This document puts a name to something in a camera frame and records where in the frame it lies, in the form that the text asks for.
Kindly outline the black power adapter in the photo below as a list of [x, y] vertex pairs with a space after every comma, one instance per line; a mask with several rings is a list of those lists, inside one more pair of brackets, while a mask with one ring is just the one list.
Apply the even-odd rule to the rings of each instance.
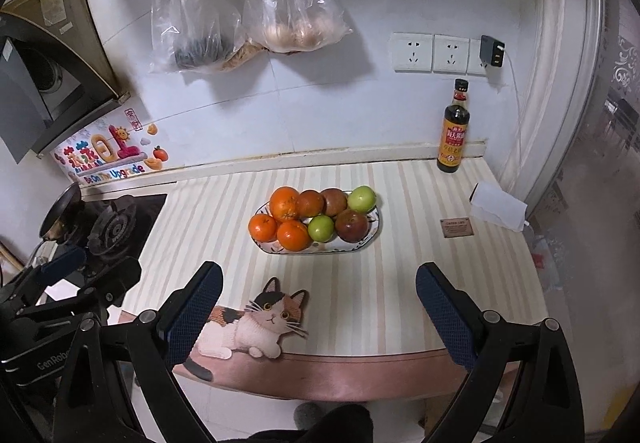
[[485, 67], [501, 68], [505, 52], [506, 44], [502, 41], [487, 34], [480, 38], [480, 62]]

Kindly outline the large orange top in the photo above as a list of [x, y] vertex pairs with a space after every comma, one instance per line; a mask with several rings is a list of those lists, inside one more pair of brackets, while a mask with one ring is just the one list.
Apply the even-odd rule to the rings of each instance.
[[291, 186], [277, 188], [269, 199], [269, 212], [278, 222], [295, 221], [299, 214], [297, 200], [299, 192]]

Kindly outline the green apple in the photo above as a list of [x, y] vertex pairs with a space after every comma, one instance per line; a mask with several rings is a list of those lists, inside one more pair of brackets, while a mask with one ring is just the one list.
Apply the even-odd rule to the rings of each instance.
[[334, 221], [327, 215], [317, 215], [309, 221], [307, 231], [315, 243], [327, 243], [334, 237]]
[[376, 207], [376, 192], [367, 185], [361, 185], [350, 192], [347, 206], [352, 211], [367, 214]]

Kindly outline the orange front on plate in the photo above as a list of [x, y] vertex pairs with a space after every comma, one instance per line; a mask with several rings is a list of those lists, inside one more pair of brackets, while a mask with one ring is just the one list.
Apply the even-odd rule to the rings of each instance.
[[285, 221], [277, 230], [277, 241], [284, 250], [301, 252], [312, 243], [307, 226], [299, 221]]

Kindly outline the red apple on plate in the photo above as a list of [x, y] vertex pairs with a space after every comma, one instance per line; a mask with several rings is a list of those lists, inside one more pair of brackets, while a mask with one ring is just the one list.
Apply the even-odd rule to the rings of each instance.
[[335, 218], [347, 209], [347, 195], [339, 188], [326, 188], [321, 192], [326, 207], [324, 212], [330, 218]]

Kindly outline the black gas stove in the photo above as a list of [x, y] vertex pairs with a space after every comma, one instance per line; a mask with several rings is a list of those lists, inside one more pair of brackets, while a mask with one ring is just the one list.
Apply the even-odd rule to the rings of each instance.
[[123, 195], [86, 201], [79, 185], [73, 183], [44, 217], [40, 237], [58, 245], [56, 255], [64, 255], [73, 247], [85, 252], [85, 265], [67, 276], [81, 287], [120, 260], [140, 257], [166, 198], [165, 194]]

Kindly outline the floral oval ceramic plate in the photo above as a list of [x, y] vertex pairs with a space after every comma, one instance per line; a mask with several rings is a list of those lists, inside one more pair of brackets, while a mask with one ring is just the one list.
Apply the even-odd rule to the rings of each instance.
[[[270, 214], [269, 201], [265, 203], [261, 208], [259, 208], [255, 214], [257, 213]], [[365, 216], [369, 220], [369, 232], [367, 233], [367, 236], [364, 237], [363, 240], [359, 241], [359, 243], [357, 244], [349, 244], [349, 243], [346, 243], [346, 241], [342, 241], [341, 238], [336, 235], [335, 231], [334, 231], [334, 237], [327, 243], [321, 244], [321, 243], [315, 243], [314, 241], [312, 241], [311, 245], [306, 250], [301, 252], [291, 252], [288, 250], [284, 250], [278, 243], [277, 239], [275, 241], [271, 241], [271, 243], [258, 243], [257, 241], [254, 241], [252, 237], [250, 238], [253, 239], [254, 243], [260, 249], [262, 249], [263, 252], [273, 253], [274, 255], [292, 255], [293, 253], [304, 255], [305, 253], [320, 253], [320, 252], [328, 252], [328, 253], [353, 252], [353, 251], [362, 249], [363, 247], [366, 247], [367, 244], [369, 244], [370, 241], [372, 241], [372, 239], [375, 237], [375, 235], [378, 233], [378, 230], [380, 229], [381, 215], [380, 215], [380, 211], [378, 211], [378, 206], [376, 206], [369, 213], [365, 214]], [[298, 217], [298, 219], [295, 221], [302, 222], [304, 225], [307, 226], [311, 219], [312, 218], [304, 218], [303, 220], [301, 220]]]

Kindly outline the plastic bag dark contents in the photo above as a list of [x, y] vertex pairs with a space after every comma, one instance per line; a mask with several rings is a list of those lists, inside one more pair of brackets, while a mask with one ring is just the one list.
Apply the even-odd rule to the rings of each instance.
[[221, 71], [244, 44], [232, 0], [152, 0], [151, 70]]

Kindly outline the colourful wall sticker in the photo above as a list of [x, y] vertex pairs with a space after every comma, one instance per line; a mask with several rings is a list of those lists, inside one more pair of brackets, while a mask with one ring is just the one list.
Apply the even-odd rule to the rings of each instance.
[[51, 156], [70, 181], [85, 186], [162, 171], [170, 161], [158, 125], [131, 106], [96, 119]]

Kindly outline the range hood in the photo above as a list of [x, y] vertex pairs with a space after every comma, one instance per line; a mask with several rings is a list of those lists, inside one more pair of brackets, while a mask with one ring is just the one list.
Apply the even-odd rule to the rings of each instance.
[[2, 6], [1, 140], [15, 162], [45, 154], [127, 96], [88, 0]]

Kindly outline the white wall socket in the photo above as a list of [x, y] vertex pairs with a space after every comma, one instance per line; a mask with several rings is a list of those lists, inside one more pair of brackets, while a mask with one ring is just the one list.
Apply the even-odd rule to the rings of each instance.
[[487, 77], [486, 64], [480, 59], [480, 40], [470, 39], [469, 60], [466, 67], [469, 76]]
[[396, 72], [431, 72], [434, 36], [431, 33], [394, 32], [390, 36], [390, 62]]
[[468, 68], [470, 40], [435, 34], [432, 69], [437, 73], [465, 74]]

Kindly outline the small orange left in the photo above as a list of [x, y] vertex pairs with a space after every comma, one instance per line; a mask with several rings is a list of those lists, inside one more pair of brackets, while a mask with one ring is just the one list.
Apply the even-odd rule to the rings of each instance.
[[277, 239], [279, 223], [268, 213], [254, 214], [248, 222], [248, 233], [258, 243], [271, 243]]

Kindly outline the soy sauce bottle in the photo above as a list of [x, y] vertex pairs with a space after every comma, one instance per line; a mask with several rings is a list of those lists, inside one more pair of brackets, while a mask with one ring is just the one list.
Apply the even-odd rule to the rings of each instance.
[[454, 97], [445, 108], [442, 120], [442, 134], [436, 159], [437, 168], [446, 173], [454, 173], [461, 164], [466, 130], [470, 122], [468, 103], [469, 82], [465, 79], [454, 80]]

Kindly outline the small brown card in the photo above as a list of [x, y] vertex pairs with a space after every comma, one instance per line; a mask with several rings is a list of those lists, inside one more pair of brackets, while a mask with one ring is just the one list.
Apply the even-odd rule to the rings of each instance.
[[445, 238], [461, 238], [474, 235], [473, 226], [469, 218], [443, 218], [440, 221], [442, 236]]

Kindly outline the dark red apple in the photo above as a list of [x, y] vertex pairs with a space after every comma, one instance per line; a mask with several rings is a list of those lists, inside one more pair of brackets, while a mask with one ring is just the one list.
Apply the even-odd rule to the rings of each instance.
[[336, 235], [342, 241], [346, 241], [349, 244], [357, 244], [367, 236], [369, 220], [360, 212], [346, 209], [336, 216], [334, 227]]

